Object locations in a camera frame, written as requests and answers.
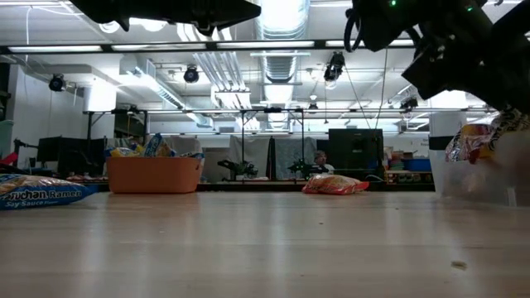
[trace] orange plastic bin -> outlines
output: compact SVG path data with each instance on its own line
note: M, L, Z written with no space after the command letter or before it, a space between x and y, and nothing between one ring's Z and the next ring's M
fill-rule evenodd
M108 185L115 194L185 194L200 180L200 160L191 157L109 157Z

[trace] table surface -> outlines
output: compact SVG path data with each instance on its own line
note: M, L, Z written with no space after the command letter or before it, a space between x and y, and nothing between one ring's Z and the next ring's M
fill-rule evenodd
M433 193L96 194L0 214L0 291L2 298L528 297L530 209Z

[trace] white wall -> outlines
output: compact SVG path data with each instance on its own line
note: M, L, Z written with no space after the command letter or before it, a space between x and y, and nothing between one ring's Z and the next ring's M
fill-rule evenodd
M47 82L25 75L18 65L11 67L9 78L12 99L8 117L14 121L12 141L18 138L38 145L43 137L86 138L88 118L82 114L82 97L74 99L69 92L52 92ZM19 166L24 166L28 157L35 156L36 149L22 148Z

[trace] black robotic arm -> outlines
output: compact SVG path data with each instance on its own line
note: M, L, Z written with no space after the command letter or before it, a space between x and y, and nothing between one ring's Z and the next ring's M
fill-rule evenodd
M458 89L503 110L530 113L530 0L493 24L486 0L353 0L346 12L344 48L362 41L382 50L403 31L414 41L414 61L402 76L428 99ZM353 47L353 27L359 32ZM421 36L414 29L419 27Z

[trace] snack bag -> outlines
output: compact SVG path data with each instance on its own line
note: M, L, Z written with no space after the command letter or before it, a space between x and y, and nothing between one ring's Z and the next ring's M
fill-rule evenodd
M0 174L0 210L70 204L91 194L87 187L66 180Z
M201 152L188 152L188 153L180 154L179 157L192 157L192 158L201 160L205 158L205 154Z
M160 133L157 133L146 145L143 152L145 157L173 157L175 150L171 149Z
M143 152L145 151L145 149L141 146L141 145L138 145L138 144L131 144L131 150L137 152L139 155L143 155Z
M369 185L369 182L342 175L315 175L301 191L304 194L351 195L366 190Z
M140 156L140 153L125 147L110 147L105 150L105 157L131 157Z
M466 124L446 148L447 161L474 161L474 153L491 139L494 128L487 124Z

